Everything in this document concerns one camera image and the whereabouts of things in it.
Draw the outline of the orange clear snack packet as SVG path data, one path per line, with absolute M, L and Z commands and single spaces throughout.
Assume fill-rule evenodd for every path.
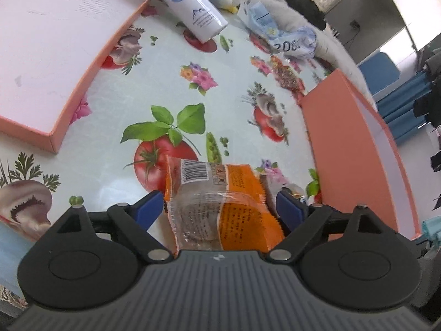
M 183 250 L 258 250 L 284 239 L 268 210 L 265 189 L 247 164 L 167 158 L 165 201 L 176 243 Z

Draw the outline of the pink cardboard box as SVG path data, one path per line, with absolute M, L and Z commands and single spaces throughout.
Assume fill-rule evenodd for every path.
M 381 116 L 340 70 L 302 98 L 324 203 L 342 212 L 366 205 L 410 240 L 419 216 L 398 147 Z

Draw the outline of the blue curtain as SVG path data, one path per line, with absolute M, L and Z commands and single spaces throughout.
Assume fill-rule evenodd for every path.
M 380 116 L 398 145 L 414 136 L 424 125 L 424 119 L 413 114 L 413 103 L 422 95 L 423 89 L 424 81 L 419 72 L 377 103 Z

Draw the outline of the blue chair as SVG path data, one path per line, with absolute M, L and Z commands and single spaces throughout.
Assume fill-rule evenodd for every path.
M 364 60 L 359 65 L 359 69 L 372 95 L 398 81 L 401 75 L 398 67 L 384 52 L 378 52 Z

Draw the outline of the crumpled white blue bag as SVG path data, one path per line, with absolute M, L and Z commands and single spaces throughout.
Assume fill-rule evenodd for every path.
M 313 58 L 317 46 L 317 35 L 309 27 L 293 32 L 280 32 L 269 44 L 278 53 L 297 59 Z

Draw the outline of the hanging clothes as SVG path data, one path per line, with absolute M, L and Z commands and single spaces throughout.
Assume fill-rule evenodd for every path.
M 440 148 L 440 36 L 423 49 L 419 66 L 424 89 L 413 103 L 413 114 L 431 125 Z

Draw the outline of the clear light blue bag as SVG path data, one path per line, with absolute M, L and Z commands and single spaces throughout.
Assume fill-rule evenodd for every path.
M 276 40 L 284 35 L 260 0 L 244 0 L 240 4 L 238 17 L 248 29 L 264 40 Z

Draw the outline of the pink box lid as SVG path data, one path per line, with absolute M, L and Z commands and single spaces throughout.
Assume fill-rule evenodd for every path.
M 1 131 L 59 151 L 102 66 L 149 0 L 1 0 Z

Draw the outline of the black clothes pile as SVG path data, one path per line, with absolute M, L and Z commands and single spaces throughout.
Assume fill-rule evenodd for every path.
M 325 14 L 313 0 L 285 0 L 289 7 L 296 10 L 316 28 L 324 31 L 327 27 Z

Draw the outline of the white spray bottle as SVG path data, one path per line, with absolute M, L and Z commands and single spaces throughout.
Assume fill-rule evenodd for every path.
M 201 42 L 206 43 L 228 22 L 209 0 L 162 0 Z

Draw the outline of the grey quilt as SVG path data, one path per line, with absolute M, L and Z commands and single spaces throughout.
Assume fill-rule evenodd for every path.
M 358 88 L 367 102 L 377 110 L 365 78 L 344 46 L 334 37 L 324 20 L 323 13 L 311 0 L 257 0 L 262 3 L 282 32 L 310 32 L 316 58 L 338 68 Z

